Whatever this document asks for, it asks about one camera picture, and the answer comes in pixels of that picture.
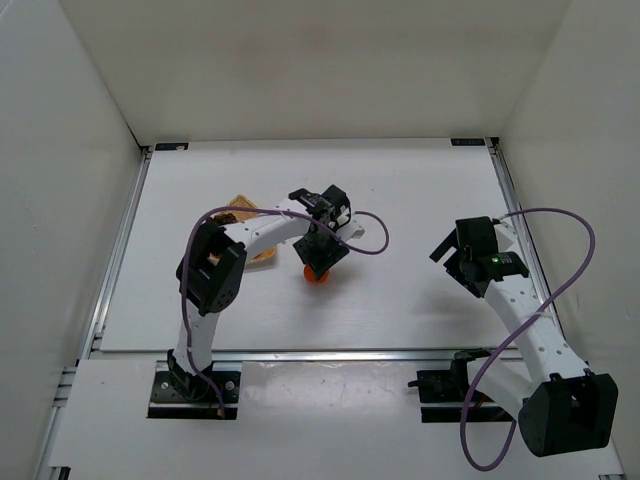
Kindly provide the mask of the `fake orange fruit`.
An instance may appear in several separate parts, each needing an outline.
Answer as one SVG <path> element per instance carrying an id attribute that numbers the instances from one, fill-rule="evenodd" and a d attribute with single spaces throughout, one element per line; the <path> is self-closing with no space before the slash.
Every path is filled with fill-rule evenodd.
<path id="1" fill-rule="evenodd" d="M 329 271 L 317 275 L 309 265 L 305 265 L 303 268 L 303 276 L 304 279 L 311 284 L 323 284 L 329 277 Z"/>

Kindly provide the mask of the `dark red fake grapes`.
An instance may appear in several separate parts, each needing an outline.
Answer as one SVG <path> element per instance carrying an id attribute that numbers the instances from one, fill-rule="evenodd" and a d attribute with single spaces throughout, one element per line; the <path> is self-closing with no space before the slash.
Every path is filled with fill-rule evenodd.
<path id="1" fill-rule="evenodd" d="M 231 212 L 222 212 L 212 216 L 209 219 L 209 221 L 218 226 L 224 226 L 229 224 L 235 224 L 238 222 L 238 219 Z"/>

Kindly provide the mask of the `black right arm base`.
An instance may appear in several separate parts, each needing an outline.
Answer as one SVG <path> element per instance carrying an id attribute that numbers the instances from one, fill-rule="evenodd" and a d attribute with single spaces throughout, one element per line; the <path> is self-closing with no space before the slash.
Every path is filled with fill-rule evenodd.
<path id="1" fill-rule="evenodd" d="M 462 402 L 469 387 L 466 366 L 471 361 L 484 360 L 489 355 L 490 351 L 486 349 L 462 350 L 454 354 L 446 369 L 416 372 L 416 378 L 408 383 L 408 387 L 418 391 L 423 424 L 460 422 Z M 473 394 L 467 414 L 468 423 L 508 423 L 512 420 L 486 394 L 479 391 Z"/>

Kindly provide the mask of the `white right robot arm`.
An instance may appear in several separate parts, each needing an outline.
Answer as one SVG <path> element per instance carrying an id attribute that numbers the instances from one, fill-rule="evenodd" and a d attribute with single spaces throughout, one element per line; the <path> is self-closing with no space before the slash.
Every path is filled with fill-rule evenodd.
<path id="1" fill-rule="evenodd" d="M 505 365 L 501 350 L 455 354 L 451 385 L 469 414 L 474 395 L 496 403 L 514 422 L 537 457 L 601 449 L 608 445 L 618 387 L 607 373 L 594 373 L 568 345 L 544 303 L 539 302 L 525 262 L 511 246 L 516 232 L 487 216 L 459 219 L 431 253 L 504 324 L 504 347 L 515 345 L 528 374 Z"/>

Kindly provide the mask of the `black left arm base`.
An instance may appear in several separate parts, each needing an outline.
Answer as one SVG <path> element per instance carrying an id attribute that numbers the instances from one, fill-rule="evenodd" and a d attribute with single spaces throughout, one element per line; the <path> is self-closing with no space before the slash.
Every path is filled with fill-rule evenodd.
<path id="1" fill-rule="evenodd" d="M 238 415 L 241 372 L 203 371 L 209 382 L 180 367 L 173 350 L 167 352 L 166 365 L 158 364 L 147 407 L 150 419 L 233 421 Z"/>

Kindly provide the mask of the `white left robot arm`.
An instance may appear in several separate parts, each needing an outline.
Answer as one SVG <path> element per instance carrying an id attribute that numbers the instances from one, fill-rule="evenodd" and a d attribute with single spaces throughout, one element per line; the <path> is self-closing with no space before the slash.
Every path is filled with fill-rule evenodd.
<path id="1" fill-rule="evenodd" d="M 172 386 L 187 401 L 209 392 L 221 396 L 211 377 L 211 348 L 220 314 L 236 300 L 250 260 L 292 239 L 303 265 L 319 280 L 353 250 L 347 242 L 365 233 L 352 219 L 346 193 L 335 185 L 322 193 L 295 190 L 275 208 L 236 223 L 218 224 L 220 212 L 196 222 L 176 270 L 182 325 L 168 368 Z"/>

